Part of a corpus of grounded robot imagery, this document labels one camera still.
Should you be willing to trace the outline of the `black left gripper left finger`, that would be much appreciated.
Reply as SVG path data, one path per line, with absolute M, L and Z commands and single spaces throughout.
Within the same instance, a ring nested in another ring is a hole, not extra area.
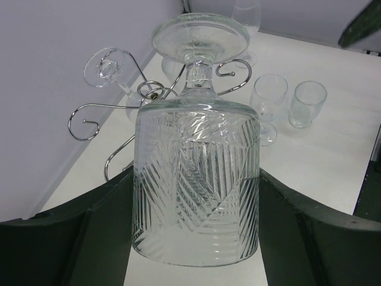
M 2 285 L 123 285 L 133 170 L 30 219 L 1 223 Z

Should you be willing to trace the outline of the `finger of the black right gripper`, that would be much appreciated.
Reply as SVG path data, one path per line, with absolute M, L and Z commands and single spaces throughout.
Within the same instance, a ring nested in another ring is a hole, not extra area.
M 342 32 L 338 45 L 341 48 L 350 47 L 357 42 L 373 35 L 380 30 L 380 0 L 372 0 L 347 25 Z

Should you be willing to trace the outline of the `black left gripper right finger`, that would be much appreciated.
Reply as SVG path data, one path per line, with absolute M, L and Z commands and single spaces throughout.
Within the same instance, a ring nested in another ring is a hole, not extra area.
M 380 223 L 328 207 L 260 171 L 268 285 L 380 285 Z

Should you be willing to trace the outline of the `tall clear wine glass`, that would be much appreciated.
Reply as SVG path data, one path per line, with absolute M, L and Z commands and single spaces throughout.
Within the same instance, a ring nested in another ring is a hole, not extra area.
M 235 0 L 233 5 L 232 19 L 240 22 L 250 35 L 250 43 L 258 33 L 261 25 L 261 2 L 259 0 Z M 257 62 L 257 56 L 248 48 L 239 59 L 246 61 L 253 67 Z M 242 63 L 235 63 L 240 69 L 247 68 Z

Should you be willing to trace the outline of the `clear ribbed glass tumbler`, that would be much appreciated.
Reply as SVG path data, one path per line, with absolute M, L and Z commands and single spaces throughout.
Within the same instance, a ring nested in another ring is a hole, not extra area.
M 157 53 L 186 66 L 183 91 L 136 118 L 133 248 L 169 265 L 216 267 L 258 248 L 260 123 L 250 106 L 221 99 L 213 66 L 244 52 L 249 34 L 218 14 L 158 26 Z

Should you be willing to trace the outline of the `etched clear wine glass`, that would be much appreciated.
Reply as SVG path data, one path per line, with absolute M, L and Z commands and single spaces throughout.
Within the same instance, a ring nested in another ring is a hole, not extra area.
M 128 73 L 138 71 L 138 64 L 129 51 L 111 46 L 90 57 L 85 64 L 83 77 L 89 86 L 122 93 L 126 97 L 126 116 L 131 120 L 143 98 L 131 89 Z

